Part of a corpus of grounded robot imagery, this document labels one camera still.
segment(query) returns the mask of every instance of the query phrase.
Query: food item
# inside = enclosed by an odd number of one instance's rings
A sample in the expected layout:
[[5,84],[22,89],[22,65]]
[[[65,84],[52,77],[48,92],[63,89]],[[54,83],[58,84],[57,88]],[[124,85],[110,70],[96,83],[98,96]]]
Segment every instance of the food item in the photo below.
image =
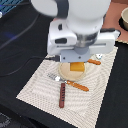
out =
[[70,63],[70,71],[84,72],[84,70],[85,70],[84,62]]

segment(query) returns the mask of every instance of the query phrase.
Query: beige placemat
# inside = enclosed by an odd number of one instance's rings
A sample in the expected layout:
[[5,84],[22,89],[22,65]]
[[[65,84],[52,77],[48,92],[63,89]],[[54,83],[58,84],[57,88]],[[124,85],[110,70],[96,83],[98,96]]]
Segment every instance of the beige placemat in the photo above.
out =
[[84,92],[66,85],[65,107],[59,108],[60,83],[47,77],[58,75],[58,63],[44,60],[17,98],[50,113],[78,128],[94,128],[115,59],[117,48],[103,55],[102,64],[86,63],[87,72],[80,83],[90,91]]

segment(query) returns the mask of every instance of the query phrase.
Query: dark tablecloth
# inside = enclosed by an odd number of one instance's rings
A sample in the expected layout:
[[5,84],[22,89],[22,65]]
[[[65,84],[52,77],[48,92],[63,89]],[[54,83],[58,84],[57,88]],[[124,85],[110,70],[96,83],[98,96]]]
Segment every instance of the dark tablecloth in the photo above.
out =
[[[0,45],[24,30],[36,15],[31,5],[25,5],[16,7],[0,19]],[[0,76],[16,70],[32,56],[47,55],[47,35],[51,21],[52,18],[41,16],[31,30],[0,51]],[[128,45],[116,42],[115,46],[118,52],[96,128],[128,128]],[[17,73],[0,77],[0,104],[50,128],[75,128],[16,99],[41,62],[33,59]]]

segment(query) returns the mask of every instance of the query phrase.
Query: wooden handle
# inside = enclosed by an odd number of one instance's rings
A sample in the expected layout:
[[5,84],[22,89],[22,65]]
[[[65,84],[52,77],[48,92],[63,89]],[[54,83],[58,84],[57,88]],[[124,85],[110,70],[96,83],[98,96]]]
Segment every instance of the wooden handle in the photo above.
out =
[[81,90],[83,90],[83,91],[89,91],[89,89],[87,88],[87,87],[85,87],[85,86],[82,86],[82,85],[80,85],[80,84],[77,84],[77,83],[74,83],[74,82],[71,82],[71,81],[67,81],[67,84],[68,85],[71,85],[71,86],[73,86],[73,87],[76,87],[76,88],[78,88],[78,89],[81,89]]
[[65,83],[61,83],[60,101],[59,101],[59,107],[60,108],[64,108],[64,100],[65,100]]
[[96,60],[92,60],[92,59],[89,59],[88,62],[89,62],[89,63],[96,64],[96,65],[100,65],[100,64],[101,64],[100,61],[96,61]]

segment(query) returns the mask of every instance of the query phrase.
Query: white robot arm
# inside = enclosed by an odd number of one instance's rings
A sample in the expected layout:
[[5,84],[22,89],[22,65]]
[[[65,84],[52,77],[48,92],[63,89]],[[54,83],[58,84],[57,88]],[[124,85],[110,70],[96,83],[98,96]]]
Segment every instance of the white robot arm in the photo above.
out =
[[34,8],[57,17],[49,28],[49,55],[61,62],[86,62],[92,54],[109,53],[120,32],[101,29],[111,0],[31,0]]

